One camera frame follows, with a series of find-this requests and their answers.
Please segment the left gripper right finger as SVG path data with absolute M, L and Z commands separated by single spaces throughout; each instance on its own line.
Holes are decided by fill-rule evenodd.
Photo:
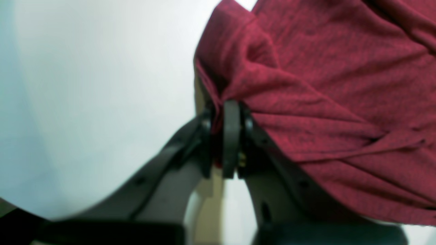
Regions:
M 399 225 L 382 225 L 335 200 L 289 160 L 241 102 L 223 106 L 223 177 L 249 189 L 256 245 L 407 245 Z

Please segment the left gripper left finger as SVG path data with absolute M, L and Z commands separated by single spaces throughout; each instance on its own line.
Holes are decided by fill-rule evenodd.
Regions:
M 211 104 L 181 127 L 109 197 L 76 216 L 45 222 L 50 245 L 186 245 L 184 216 L 192 192 L 211 176 Z

